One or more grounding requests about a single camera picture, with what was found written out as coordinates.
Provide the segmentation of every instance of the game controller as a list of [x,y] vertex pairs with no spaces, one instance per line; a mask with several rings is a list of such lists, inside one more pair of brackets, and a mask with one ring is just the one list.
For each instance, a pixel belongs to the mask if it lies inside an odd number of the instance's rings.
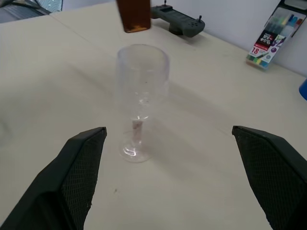
[[181,12],[175,11],[172,6],[166,4],[151,7],[151,18],[162,20],[170,23],[169,31],[175,35],[185,35],[187,37],[194,37],[205,28],[205,23],[199,19],[191,18]]

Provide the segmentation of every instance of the table surface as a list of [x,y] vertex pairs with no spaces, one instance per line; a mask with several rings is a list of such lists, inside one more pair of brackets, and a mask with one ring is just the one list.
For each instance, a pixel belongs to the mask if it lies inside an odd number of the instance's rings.
[[[154,21],[125,34],[113,3],[0,24],[0,222],[66,140],[106,126],[85,230],[269,230],[249,187],[233,125],[284,137],[305,158],[304,77],[248,66],[246,51],[206,33],[187,39]],[[163,49],[171,60],[169,99],[153,120],[155,157],[118,154],[113,108],[117,51]]]

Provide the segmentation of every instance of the clear plastic wine glass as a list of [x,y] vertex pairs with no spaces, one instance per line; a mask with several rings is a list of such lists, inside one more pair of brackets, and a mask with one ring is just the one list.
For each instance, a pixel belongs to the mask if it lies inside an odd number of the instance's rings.
[[167,97],[168,74],[169,58],[154,46],[131,45],[118,52],[116,102],[125,120],[120,154],[130,162],[152,156],[144,126]]

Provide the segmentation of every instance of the marker pack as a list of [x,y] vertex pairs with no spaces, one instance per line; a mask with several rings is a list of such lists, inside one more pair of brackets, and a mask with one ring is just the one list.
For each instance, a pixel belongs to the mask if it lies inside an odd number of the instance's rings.
[[261,69],[268,68],[279,49],[295,35],[306,19],[307,1],[302,2],[306,4],[305,8],[294,4],[293,0],[282,0],[279,3],[247,55],[248,64]]

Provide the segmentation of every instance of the glass rim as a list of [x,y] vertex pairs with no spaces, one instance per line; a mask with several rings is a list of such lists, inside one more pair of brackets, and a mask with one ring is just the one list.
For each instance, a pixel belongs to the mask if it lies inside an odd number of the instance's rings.
[[164,67],[161,68],[161,69],[147,69],[147,70],[142,70],[142,71],[145,71],[145,72],[164,72],[166,71],[168,68],[169,68],[169,57],[168,55],[166,54],[166,52],[164,52],[162,49],[158,48],[158,47],[155,47],[155,46],[151,46],[151,45],[146,45],[146,44],[132,44],[132,45],[129,45],[129,46],[125,46],[123,48],[121,48],[118,53],[117,53],[117,59],[118,59],[118,62],[121,62],[123,63],[125,66],[127,66],[129,69],[133,70],[133,71],[138,71],[140,70],[140,68],[131,68],[127,65],[126,61],[124,58],[121,58],[122,56],[122,53],[127,50],[128,48],[131,48],[132,46],[146,46],[146,47],[150,47],[150,48],[153,48],[159,52],[162,53],[162,55],[164,56],[165,58],[165,64],[164,64]]

